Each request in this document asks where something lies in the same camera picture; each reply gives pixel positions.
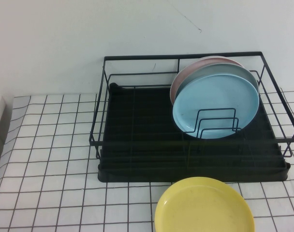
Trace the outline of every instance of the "black drip tray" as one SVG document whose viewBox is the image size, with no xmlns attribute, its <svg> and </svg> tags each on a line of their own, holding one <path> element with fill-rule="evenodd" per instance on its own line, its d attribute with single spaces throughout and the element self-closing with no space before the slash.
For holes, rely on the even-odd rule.
<svg viewBox="0 0 294 232">
<path fill-rule="evenodd" d="M 110 85 L 104 144 L 134 141 L 134 145 L 102 147 L 100 181 L 175 182 L 191 176 L 225 182 L 287 178 L 290 164 L 285 162 L 276 142 L 192 145 L 191 141 L 198 139 L 182 133 L 175 125 L 169 92 L 169 88 Z M 225 139 L 241 142 L 275 139 L 262 103 L 246 128 Z M 148 141 L 148 145 L 139 143 Z M 161 141 L 173 142 L 161 145 Z"/>
</svg>

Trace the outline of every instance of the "yellow plate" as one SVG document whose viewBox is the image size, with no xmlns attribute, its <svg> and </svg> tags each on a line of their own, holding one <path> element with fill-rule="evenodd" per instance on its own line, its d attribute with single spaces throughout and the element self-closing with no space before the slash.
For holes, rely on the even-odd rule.
<svg viewBox="0 0 294 232">
<path fill-rule="evenodd" d="M 215 179 L 191 177 L 161 196 L 155 227 L 156 232 L 254 232 L 254 221 L 233 188 Z"/>
</svg>

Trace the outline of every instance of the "black dish rack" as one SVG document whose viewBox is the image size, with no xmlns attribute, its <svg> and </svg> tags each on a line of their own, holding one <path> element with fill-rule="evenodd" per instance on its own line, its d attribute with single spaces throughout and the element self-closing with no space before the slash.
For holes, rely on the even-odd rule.
<svg viewBox="0 0 294 232">
<path fill-rule="evenodd" d="M 221 139 L 201 139 L 201 133 L 191 137 L 181 132 L 172 116 L 169 83 L 183 61 L 194 62 L 205 56 L 233 57 L 242 63 L 249 59 L 249 66 L 257 68 L 261 63 L 262 68 L 260 73 L 250 69 L 260 92 L 255 118 L 241 129 L 235 109 L 229 109 L 232 117 L 225 119 L 232 120 L 232 127 L 221 130 L 235 133 Z M 116 72 L 118 67 L 127 69 L 126 64 L 131 72 Z M 163 70 L 155 72 L 157 64 Z M 159 83 L 162 76 L 166 76 L 167 83 Z M 138 84 L 138 80 L 147 84 Z M 196 122 L 197 131 L 200 123 Z M 262 52 L 110 56 L 104 58 L 89 142 L 100 159 L 98 179 L 102 182 L 175 182 L 191 176 L 225 182 L 282 181 L 290 168 L 285 157 L 293 155 L 290 144 L 294 142 L 294 116 Z"/>
</svg>

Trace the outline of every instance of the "countertop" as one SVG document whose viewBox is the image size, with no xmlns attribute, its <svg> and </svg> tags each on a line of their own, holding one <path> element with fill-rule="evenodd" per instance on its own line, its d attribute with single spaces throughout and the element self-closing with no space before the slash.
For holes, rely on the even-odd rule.
<svg viewBox="0 0 294 232">
<path fill-rule="evenodd" d="M 294 88 L 284 93 L 294 113 Z M 0 232 L 154 232 L 172 183 L 101 183 L 89 146 L 96 94 L 14 100 L 0 160 Z M 228 183 L 249 204 L 257 232 L 294 232 L 294 156 L 285 182 Z"/>
</svg>

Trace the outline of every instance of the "white wall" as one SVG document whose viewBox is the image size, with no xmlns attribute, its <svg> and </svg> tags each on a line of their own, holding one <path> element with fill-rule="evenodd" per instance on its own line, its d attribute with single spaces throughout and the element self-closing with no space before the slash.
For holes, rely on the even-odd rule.
<svg viewBox="0 0 294 232">
<path fill-rule="evenodd" d="M 294 87 L 294 0 L 0 0 L 0 94 L 96 92 L 107 55 L 256 51 Z"/>
</svg>

